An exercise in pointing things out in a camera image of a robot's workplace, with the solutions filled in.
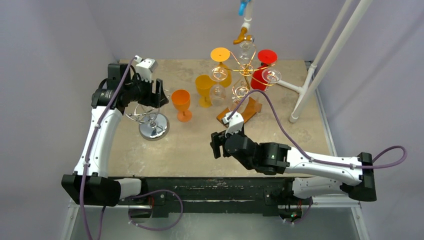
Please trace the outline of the red plastic wine glass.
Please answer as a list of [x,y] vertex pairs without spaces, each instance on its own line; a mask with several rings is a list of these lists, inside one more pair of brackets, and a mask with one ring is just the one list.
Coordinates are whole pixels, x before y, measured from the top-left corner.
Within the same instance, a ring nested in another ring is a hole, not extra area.
[[265,91],[270,83],[263,76],[263,72],[278,60],[278,55],[273,50],[263,49],[258,52],[257,58],[260,66],[252,74],[250,86],[253,90]]

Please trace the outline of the orange plastic goblet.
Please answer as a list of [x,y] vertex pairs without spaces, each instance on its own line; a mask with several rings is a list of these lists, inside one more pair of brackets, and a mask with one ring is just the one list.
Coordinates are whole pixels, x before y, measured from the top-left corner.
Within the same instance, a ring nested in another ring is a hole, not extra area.
[[185,89],[175,90],[171,95],[173,106],[177,110],[177,119],[186,123],[192,119],[192,112],[189,110],[191,95]]

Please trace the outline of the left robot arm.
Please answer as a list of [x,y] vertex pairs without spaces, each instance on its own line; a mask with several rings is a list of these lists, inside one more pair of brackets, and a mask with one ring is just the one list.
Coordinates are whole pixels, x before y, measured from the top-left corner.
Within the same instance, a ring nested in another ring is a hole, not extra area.
[[109,156],[116,129],[131,102],[160,108],[169,103],[161,79],[152,79],[157,67],[146,58],[135,66],[110,63],[108,76],[91,97],[91,120],[81,157],[72,174],[62,177],[61,185],[79,205],[114,207],[130,197],[138,205],[146,203],[149,191],[136,177],[109,178]]

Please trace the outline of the clear short glass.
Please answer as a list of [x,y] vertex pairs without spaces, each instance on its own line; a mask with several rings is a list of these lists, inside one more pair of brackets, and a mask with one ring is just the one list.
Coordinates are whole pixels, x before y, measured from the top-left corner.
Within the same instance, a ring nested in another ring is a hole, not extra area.
[[244,80],[237,81],[231,88],[228,99],[228,109],[233,111],[249,92],[250,88]]
[[239,45],[238,59],[242,64],[248,64],[254,58],[257,48],[256,45],[251,41],[242,41]]

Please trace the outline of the yellow plastic goblet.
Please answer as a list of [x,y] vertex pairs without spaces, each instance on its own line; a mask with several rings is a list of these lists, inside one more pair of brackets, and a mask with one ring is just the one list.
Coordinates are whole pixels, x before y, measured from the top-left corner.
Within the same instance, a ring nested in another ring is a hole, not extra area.
[[210,89],[213,85],[214,81],[208,75],[200,75],[195,79],[195,87],[200,95],[198,103],[202,108],[209,108],[212,105]]
[[210,52],[210,58],[217,62],[210,72],[210,78],[224,88],[229,87],[232,83],[232,76],[224,62],[230,58],[230,51],[225,47],[214,48]]

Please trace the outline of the gold rack with wooden base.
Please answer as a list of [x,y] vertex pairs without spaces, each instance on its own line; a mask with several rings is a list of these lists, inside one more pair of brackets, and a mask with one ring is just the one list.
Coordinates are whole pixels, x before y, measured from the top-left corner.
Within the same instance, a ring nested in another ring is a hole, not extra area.
[[261,97],[253,90],[266,92],[281,80],[281,73],[273,68],[277,53],[270,49],[257,50],[255,44],[244,41],[239,45],[238,56],[225,47],[217,47],[210,52],[210,58],[217,63],[209,74],[214,82],[209,91],[210,100],[215,106],[227,105],[216,119],[223,122],[225,114],[237,110],[247,122],[260,113]]

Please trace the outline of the clear tall flute glass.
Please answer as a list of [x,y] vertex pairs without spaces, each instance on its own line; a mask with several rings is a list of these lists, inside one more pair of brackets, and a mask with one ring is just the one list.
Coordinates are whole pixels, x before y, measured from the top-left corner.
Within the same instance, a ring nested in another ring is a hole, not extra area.
[[268,67],[260,73],[258,89],[267,92],[269,88],[282,79],[282,74],[275,68]]

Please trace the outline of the clear wine glass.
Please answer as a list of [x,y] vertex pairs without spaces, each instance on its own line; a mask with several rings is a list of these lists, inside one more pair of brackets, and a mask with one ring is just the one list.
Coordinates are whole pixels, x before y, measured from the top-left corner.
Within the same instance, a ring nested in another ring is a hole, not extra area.
[[226,89],[222,82],[228,78],[228,71],[221,66],[216,66],[211,70],[210,78],[214,82],[209,90],[210,102],[214,107],[218,107],[223,105],[226,100]]

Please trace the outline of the chrome wine glass rack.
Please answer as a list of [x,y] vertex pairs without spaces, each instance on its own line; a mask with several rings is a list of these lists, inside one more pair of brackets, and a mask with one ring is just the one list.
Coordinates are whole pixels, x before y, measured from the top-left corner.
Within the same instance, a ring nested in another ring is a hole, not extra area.
[[133,112],[124,113],[130,120],[138,123],[140,135],[148,141],[157,141],[163,138],[169,131],[170,122],[168,118],[161,113],[160,108],[145,106],[137,103]]

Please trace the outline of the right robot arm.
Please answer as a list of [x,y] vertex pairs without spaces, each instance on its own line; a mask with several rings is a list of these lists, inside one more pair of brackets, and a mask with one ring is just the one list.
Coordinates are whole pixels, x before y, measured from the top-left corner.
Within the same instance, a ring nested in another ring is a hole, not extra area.
[[310,178],[293,180],[281,189],[288,204],[313,195],[346,194],[362,202],[377,200],[372,155],[361,152],[354,157],[310,154],[306,158],[297,148],[276,142],[257,143],[243,132],[211,134],[215,159],[233,157],[247,170],[264,175],[306,174]]

